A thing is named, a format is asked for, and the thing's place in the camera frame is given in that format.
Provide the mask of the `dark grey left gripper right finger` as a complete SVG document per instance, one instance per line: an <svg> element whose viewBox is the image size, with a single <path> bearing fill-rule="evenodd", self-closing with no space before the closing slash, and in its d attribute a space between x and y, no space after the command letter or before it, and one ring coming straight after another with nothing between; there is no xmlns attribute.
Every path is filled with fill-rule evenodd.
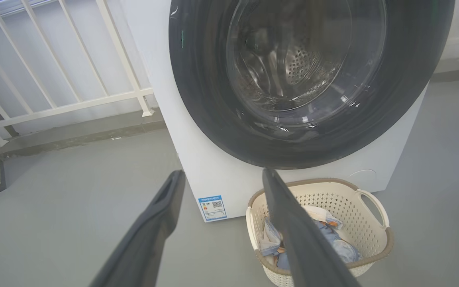
<svg viewBox="0 0 459 287"><path fill-rule="evenodd" d="M263 169L263 186L273 226L282 234L296 287L359 287L344 262L278 172Z"/></svg>

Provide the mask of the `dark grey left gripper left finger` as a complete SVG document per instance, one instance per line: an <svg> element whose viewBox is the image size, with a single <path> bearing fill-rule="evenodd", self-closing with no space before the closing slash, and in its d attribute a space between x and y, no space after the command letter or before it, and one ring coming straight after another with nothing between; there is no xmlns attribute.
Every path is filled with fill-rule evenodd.
<svg viewBox="0 0 459 287"><path fill-rule="evenodd" d="M102 269L92 287L154 287L165 241L180 216L185 190L184 171L175 170L131 225Z"/></svg>

